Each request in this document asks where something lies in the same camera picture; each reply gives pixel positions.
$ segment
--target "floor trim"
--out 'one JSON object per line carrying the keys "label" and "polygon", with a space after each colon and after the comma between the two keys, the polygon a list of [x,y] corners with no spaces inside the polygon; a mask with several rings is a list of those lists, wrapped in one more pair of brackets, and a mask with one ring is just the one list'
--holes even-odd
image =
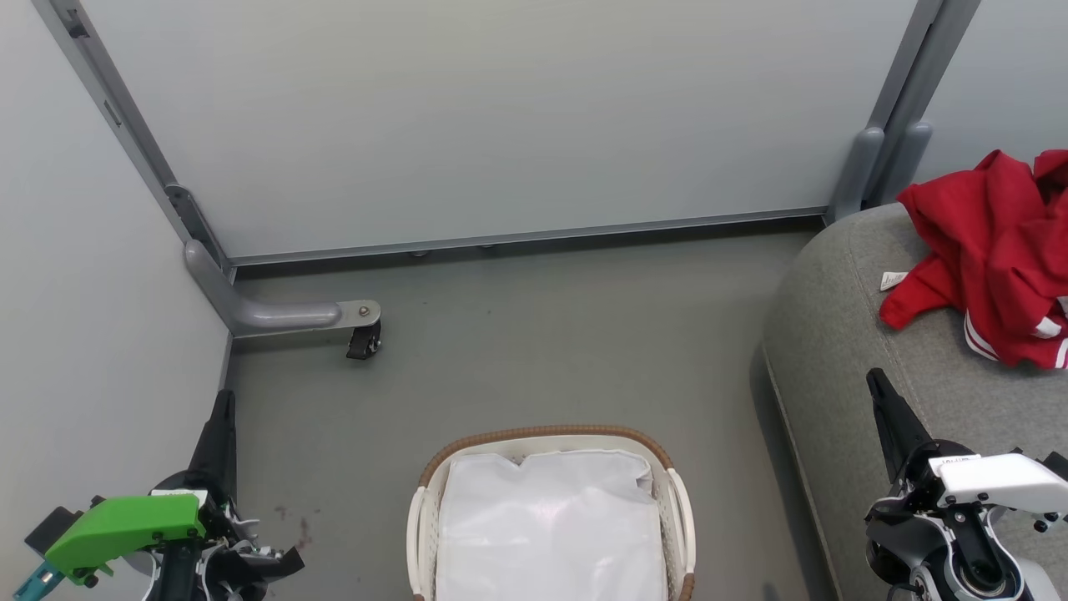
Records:
{"label": "floor trim", "polygon": [[610,234],[628,234],[640,232],[657,232],[700,227],[705,225],[723,225],[751,221],[769,221],[792,217],[820,216],[827,211],[827,206],[808,206],[787,208],[782,210],[766,210],[761,212],[739,212],[736,215],[719,215],[714,217],[696,217],[691,219],[672,219],[666,221],[647,221],[642,223],[624,223],[621,225],[602,225],[596,227],[576,227],[574,230],[552,230],[504,234],[493,236],[476,236],[433,241],[414,241],[402,243],[386,243],[379,246],[355,246],[350,248],[330,248],[324,250],[305,250],[298,252],[280,252],[276,254],[252,254],[247,256],[230,256],[235,267],[249,265],[271,265],[278,263],[295,263],[300,260],[319,260],[324,258],[347,258],[352,256],[370,256],[375,254],[395,254],[402,252],[421,252],[426,250],[442,250],[446,248],[465,248],[474,246],[492,246],[519,241],[543,241],[575,237],[601,236]]}

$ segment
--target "metal frame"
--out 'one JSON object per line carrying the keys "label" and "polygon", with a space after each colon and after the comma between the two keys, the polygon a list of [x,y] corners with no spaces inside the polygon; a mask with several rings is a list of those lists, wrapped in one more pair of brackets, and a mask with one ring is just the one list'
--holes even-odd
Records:
{"label": "metal frame", "polygon": [[875,102],[867,127],[853,140],[829,206],[747,212],[698,219],[607,225],[498,236],[482,236],[375,247],[227,257],[193,193],[182,186],[147,123],[104,47],[79,0],[31,0],[152,190],[178,237],[186,243],[186,265],[234,337],[364,328],[378,323],[372,300],[352,303],[266,305],[241,297],[233,287],[234,269],[296,260],[391,252],[489,246],[625,232],[671,230],[818,215],[834,221],[865,204],[880,204],[911,180],[932,129],[918,123],[979,0],[917,0],[894,61]]}
{"label": "metal frame", "polygon": [[449,248],[472,248],[475,246],[488,247],[498,243],[562,240],[575,237],[592,237],[592,236],[602,236],[612,234],[682,230],[689,227],[701,227],[705,225],[725,225],[731,223],[771,221],[775,219],[788,219],[794,217],[818,216],[822,215],[826,210],[827,210],[826,206],[806,206],[802,208],[764,210],[760,212],[739,212],[736,215],[721,215],[716,217],[697,217],[692,219],[671,219],[665,221],[625,223],[622,225],[601,225],[596,227],[550,230],[544,232],[464,237],[464,238],[439,239],[431,241],[415,241],[415,242],[404,242],[404,243],[386,243],[379,246],[328,248],[324,250],[281,252],[277,254],[250,254],[248,256],[231,256],[230,260],[236,267],[246,267],[251,265],[295,263],[299,260],[318,260],[323,258],[347,258],[354,256],[397,254],[404,252],[412,253],[413,255],[417,256],[422,256],[423,254],[429,252],[430,250],[445,250]]}
{"label": "metal frame", "polygon": [[229,272],[232,265],[207,221],[195,206],[189,207],[192,195],[188,190],[179,195],[168,193],[167,187],[176,184],[174,172],[79,0],[32,2],[178,238],[199,239],[211,250],[219,267]]}
{"label": "metal frame", "polygon": [[[193,193],[177,183],[84,7],[79,0],[32,2],[185,243],[187,270],[231,332],[227,347],[235,339],[320,330],[361,331],[379,323],[381,307],[374,300],[272,305],[238,294],[233,286],[234,265],[197,206]],[[377,350],[377,332],[372,352]],[[224,362],[220,382],[225,380],[225,374]]]}
{"label": "metal frame", "polygon": [[979,0],[918,0],[868,127],[858,133],[826,220],[892,201],[910,183],[933,133],[920,121]]}
{"label": "metal frame", "polygon": [[886,139],[864,192],[864,206],[878,206],[892,201],[912,181],[923,151],[933,133],[933,126],[921,125],[920,120],[978,7],[979,0],[939,2],[938,12],[927,28],[909,76],[886,121]]}
{"label": "metal frame", "polygon": [[219,269],[211,254],[199,240],[190,239],[186,242],[184,257],[186,269],[197,280],[235,341],[277,334],[371,328],[382,317],[382,309],[374,300],[261,303],[234,289],[230,278]]}

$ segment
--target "white wall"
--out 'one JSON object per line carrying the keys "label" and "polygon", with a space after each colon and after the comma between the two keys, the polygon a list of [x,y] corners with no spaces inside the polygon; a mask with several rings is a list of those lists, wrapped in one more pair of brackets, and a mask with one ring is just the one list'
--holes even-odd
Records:
{"label": "white wall", "polygon": [[[29,0],[0,2],[0,595],[52,508],[185,468],[226,331],[180,242]],[[57,599],[140,599],[143,576]]]}
{"label": "white wall", "polygon": [[826,206],[914,2],[84,2],[227,255]]}
{"label": "white wall", "polygon": [[984,0],[924,120],[934,133],[916,181],[972,169],[1002,148],[1031,162],[1068,144],[1068,3]]}

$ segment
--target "basket handle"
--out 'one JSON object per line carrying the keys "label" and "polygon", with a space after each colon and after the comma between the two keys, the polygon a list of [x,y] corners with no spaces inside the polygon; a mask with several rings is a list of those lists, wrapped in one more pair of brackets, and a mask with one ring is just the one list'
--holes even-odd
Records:
{"label": "basket handle", "polygon": [[682,515],[682,539],[686,545],[686,573],[692,574],[697,565],[697,535],[693,526],[693,508],[690,507],[690,495],[686,492],[686,485],[682,477],[675,472],[674,468],[668,469],[671,476],[672,488],[675,489],[675,499],[678,501],[679,512]]}
{"label": "basket handle", "polygon": [[405,537],[405,552],[408,555],[408,585],[411,586],[412,595],[422,595],[423,590],[419,584],[419,576],[422,573],[419,569],[419,516],[423,508],[423,497],[426,495],[426,487],[415,489],[415,494],[411,495],[411,505],[408,507],[408,532]]}

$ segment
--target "white laundry basket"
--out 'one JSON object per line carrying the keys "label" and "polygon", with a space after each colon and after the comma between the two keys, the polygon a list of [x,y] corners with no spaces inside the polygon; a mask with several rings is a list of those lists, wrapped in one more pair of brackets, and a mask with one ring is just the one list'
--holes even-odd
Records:
{"label": "white laundry basket", "polygon": [[434,456],[419,479],[408,509],[408,582],[415,601],[435,601],[438,560],[438,511],[452,460],[466,455],[497,454],[515,462],[527,456],[581,449],[617,449],[645,458],[653,471],[653,497],[660,511],[660,533],[668,567],[669,601],[689,601],[693,594],[696,540],[693,510],[682,478],[653,439],[629,428],[547,426],[502,430],[461,439]]}

